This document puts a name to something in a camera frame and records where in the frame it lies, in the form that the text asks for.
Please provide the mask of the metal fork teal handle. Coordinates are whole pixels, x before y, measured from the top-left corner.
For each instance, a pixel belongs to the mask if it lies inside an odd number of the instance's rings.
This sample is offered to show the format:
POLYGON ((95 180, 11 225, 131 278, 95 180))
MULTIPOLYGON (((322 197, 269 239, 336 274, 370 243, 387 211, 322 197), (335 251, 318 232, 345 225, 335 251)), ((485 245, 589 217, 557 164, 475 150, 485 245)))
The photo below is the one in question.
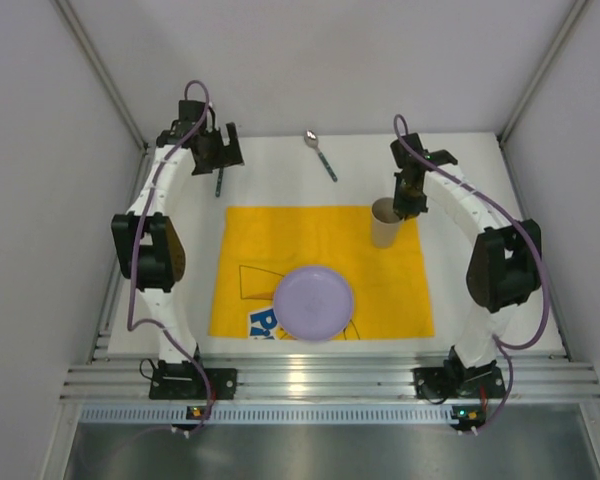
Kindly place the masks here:
POLYGON ((215 197, 216 198, 220 198, 220 196, 221 196, 223 177, 224 177, 224 168, 220 168, 218 170, 216 186, 215 186, 215 197))

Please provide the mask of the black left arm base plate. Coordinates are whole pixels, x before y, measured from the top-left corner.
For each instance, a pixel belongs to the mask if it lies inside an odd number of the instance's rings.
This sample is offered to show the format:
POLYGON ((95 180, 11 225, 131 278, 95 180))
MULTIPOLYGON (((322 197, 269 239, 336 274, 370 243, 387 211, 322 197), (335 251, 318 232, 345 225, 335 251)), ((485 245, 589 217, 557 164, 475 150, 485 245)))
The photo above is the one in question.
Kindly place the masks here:
MULTIPOLYGON (((237 389, 237 370, 204 368, 212 400, 232 400, 237 389)), ((152 374, 149 390, 151 400, 205 400, 204 379, 193 365, 180 364, 158 367, 152 374)))

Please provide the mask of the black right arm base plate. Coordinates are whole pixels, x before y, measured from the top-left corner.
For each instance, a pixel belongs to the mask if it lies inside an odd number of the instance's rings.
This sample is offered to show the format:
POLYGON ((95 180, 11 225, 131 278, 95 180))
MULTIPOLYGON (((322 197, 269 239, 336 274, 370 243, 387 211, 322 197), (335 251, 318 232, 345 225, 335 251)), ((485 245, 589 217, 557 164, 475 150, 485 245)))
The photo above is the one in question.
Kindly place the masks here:
POLYGON ((433 403, 449 399, 504 397, 506 386, 497 366, 471 368, 452 373, 444 367, 420 367, 413 371, 416 397, 433 403))

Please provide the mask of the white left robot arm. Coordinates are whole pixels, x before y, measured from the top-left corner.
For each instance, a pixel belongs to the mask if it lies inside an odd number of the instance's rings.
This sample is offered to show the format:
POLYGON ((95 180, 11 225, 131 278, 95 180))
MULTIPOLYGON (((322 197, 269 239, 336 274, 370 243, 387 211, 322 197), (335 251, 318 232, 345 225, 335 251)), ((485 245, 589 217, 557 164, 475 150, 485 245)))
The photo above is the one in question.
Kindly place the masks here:
POLYGON ((126 328, 152 326, 158 333, 158 359, 148 378, 153 399, 195 397, 209 382, 175 291, 185 274, 186 252, 172 210, 189 176, 243 162, 235 125, 220 130, 209 101, 183 99, 177 118, 156 140, 138 196, 125 213, 112 218, 118 263, 130 282, 126 328))

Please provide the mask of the purple plastic plate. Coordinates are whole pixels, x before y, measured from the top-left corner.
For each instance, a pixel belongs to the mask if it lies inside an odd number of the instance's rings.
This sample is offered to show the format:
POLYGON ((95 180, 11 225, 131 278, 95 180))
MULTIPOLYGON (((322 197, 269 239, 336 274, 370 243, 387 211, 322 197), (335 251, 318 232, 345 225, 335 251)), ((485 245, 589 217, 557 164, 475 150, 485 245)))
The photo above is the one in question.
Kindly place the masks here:
POLYGON ((348 281, 321 265, 292 270, 280 280, 272 300, 281 328, 294 339, 306 342, 325 342, 343 333, 354 307, 348 281))

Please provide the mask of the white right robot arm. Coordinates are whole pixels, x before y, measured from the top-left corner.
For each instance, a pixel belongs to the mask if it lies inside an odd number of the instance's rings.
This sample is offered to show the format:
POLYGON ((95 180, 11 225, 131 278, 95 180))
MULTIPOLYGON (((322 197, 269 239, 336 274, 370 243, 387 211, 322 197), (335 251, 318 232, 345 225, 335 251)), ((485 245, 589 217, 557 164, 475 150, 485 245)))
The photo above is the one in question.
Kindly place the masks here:
POLYGON ((411 220, 435 202, 465 234, 473 250, 465 275, 473 301, 460 338, 440 367, 414 372, 416 395, 433 404, 448 399, 505 393, 497 366, 496 338, 514 306, 524 304, 541 286, 536 264, 541 229, 533 220, 512 222, 481 198, 446 150, 426 150, 418 134, 394 140, 390 149, 398 168, 393 211, 411 220))

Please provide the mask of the yellow pikachu cloth placemat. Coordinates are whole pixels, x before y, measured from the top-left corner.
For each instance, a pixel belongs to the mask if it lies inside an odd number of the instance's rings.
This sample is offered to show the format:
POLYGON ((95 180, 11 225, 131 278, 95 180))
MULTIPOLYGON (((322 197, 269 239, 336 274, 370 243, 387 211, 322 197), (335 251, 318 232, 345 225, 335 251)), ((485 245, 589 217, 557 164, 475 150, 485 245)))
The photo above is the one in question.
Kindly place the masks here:
POLYGON ((372 243, 365 206, 230 207, 218 263, 209 334, 288 340, 273 311, 280 280, 296 268, 324 266, 352 289, 351 321, 338 341, 405 340, 435 334, 416 221, 394 243, 372 243))

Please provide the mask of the beige paper cup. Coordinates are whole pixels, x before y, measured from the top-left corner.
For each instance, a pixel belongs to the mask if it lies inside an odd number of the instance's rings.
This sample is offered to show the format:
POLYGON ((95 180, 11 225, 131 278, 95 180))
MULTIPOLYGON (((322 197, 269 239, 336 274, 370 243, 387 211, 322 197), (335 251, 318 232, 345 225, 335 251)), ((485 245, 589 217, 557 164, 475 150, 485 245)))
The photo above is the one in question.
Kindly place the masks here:
POLYGON ((383 197, 377 199, 371 206, 371 240, 379 249, 393 245, 402 220, 393 209, 393 199, 383 197))

